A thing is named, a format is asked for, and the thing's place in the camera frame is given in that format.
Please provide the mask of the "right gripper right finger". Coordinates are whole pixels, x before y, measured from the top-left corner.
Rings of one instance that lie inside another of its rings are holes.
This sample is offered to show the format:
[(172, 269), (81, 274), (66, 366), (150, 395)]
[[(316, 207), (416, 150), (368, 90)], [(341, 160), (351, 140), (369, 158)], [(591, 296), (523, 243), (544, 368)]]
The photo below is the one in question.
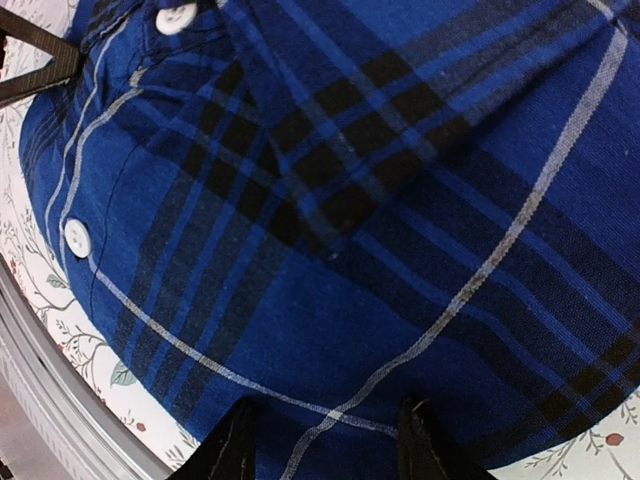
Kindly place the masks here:
[(490, 480), (443, 429), (428, 401), (407, 398), (399, 414), (398, 470), (404, 480)]

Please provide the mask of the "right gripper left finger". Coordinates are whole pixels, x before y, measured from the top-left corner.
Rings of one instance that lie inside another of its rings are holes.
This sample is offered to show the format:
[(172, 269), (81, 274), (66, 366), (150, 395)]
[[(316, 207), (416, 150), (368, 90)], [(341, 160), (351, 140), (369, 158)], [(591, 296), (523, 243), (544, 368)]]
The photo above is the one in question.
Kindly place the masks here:
[(238, 400), (172, 480), (254, 480), (258, 413), (251, 399)]

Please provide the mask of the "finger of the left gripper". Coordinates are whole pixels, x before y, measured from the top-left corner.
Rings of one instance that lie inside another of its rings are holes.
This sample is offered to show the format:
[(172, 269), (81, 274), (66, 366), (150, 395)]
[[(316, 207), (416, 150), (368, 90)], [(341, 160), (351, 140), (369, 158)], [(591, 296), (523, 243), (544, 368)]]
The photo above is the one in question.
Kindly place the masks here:
[(8, 9), (1, 10), (1, 40), (16, 51), (6, 53), (1, 44), (1, 58), (11, 69), (1, 80), (2, 108), (66, 84), (80, 72), (77, 46)]

